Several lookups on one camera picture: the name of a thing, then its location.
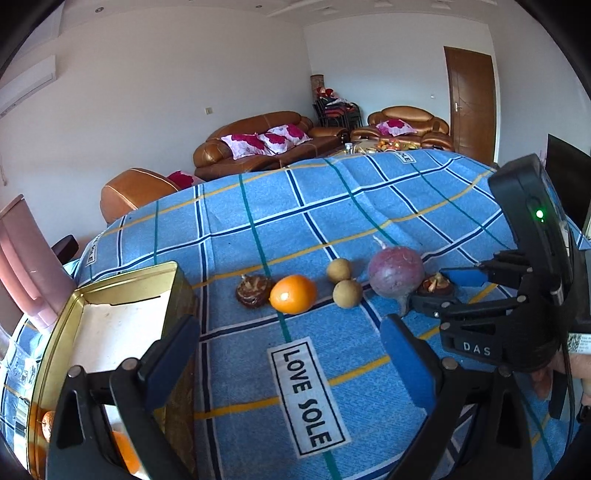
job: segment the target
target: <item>leather armchair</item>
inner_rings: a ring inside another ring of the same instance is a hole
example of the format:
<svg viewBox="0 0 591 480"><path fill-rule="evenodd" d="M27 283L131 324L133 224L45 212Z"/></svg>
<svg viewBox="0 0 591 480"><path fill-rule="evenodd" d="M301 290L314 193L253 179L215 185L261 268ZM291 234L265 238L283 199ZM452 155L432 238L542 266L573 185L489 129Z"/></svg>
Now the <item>leather armchair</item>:
<svg viewBox="0 0 591 480"><path fill-rule="evenodd" d="M385 108L368 116L368 126L356 128L351 132L352 140L369 138L379 140L383 137L376 125L390 119L399 118L413 127L416 134L399 135L396 141L403 144L413 144L421 148L439 148L453 151L453 140L449 136L449 125L443 118L413 106L401 105Z"/></svg>
<svg viewBox="0 0 591 480"><path fill-rule="evenodd" d="M180 191L166 177L143 168L130 168L107 182L100 192L100 211L108 224L118 218Z"/></svg>

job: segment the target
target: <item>white wall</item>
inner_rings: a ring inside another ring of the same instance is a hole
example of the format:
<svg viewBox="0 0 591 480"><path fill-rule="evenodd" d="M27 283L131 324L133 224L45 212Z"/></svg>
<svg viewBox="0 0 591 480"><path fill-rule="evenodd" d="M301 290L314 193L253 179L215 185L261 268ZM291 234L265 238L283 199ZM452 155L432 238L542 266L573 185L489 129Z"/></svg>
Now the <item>white wall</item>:
<svg viewBox="0 0 591 480"><path fill-rule="evenodd" d="M324 74L326 86L357 103L365 120L387 106L412 105L449 122L444 46L486 53L496 68L488 26L464 18L363 15L310 25L304 35L312 73Z"/></svg>
<svg viewBox="0 0 591 480"><path fill-rule="evenodd" d="M489 22L501 85L499 163L545 155L548 134L589 153L591 100L544 28L515 1Z"/></svg>
<svg viewBox="0 0 591 480"><path fill-rule="evenodd" d="M2 84L50 54L57 81L0 119L0 203L23 193L50 244L103 230L100 190L126 168L192 172L194 149L221 125L282 109L313 114L302 28L248 12L111 15L28 53Z"/></svg>

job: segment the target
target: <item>wooden door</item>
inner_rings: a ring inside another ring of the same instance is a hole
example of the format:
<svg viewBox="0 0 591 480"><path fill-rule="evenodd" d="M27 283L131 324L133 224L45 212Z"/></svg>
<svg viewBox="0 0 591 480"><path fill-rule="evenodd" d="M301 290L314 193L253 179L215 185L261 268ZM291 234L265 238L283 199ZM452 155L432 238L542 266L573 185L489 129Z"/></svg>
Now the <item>wooden door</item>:
<svg viewBox="0 0 591 480"><path fill-rule="evenodd" d="M496 92L492 57L444 47L454 150L491 165L495 158Z"/></svg>

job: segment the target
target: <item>ceiling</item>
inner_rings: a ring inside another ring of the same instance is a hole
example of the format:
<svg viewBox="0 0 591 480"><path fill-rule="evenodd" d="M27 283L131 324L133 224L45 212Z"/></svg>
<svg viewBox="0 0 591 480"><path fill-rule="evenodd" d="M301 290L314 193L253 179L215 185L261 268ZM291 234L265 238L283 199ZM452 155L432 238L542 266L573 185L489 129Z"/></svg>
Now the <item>ceiling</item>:
<svg viewBox="0 0 591 480"><path fill-rule="evenodd" d="M61 31L105 15L176 5L251 11L298 25L381 12L426 12L486 22L499 8L497 2L504 1L507 0L66 0Z"/></svg>

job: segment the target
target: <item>sticker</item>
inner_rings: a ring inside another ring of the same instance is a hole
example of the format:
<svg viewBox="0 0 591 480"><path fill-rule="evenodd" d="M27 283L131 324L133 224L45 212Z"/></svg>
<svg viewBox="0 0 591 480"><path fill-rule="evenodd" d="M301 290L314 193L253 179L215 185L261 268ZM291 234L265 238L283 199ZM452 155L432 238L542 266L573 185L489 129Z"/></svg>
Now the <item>sticker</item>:
<svg viewBox="0 0 591 480"><path fill-rule="evenodd" d="M569 353L591 353L591 333L569 333Z"/></svg>
<svg viewBox="0 0 591 480"><path fill-rule="evenodd" d="M88 258L86 259L86 266L88 267L88 265L92 265L94 262L96 262L96 244L99 242L100 236L102 235L102 233L100 233L99 235L96 236L96 238L92 241L92 244L90 246L90 251L88 252Z"/></svg>
<svg viewBox="0 0 591 480"><path fill-rule="evenodd" d="M416 163L417 161L406 152L393 152L402 163Z"/></svg>
<svg viewBox="0 0 591 480"><path fill-rule="evenodd" d="M295 453L303 458L351 441L309 337L267 350Z"/></svg>

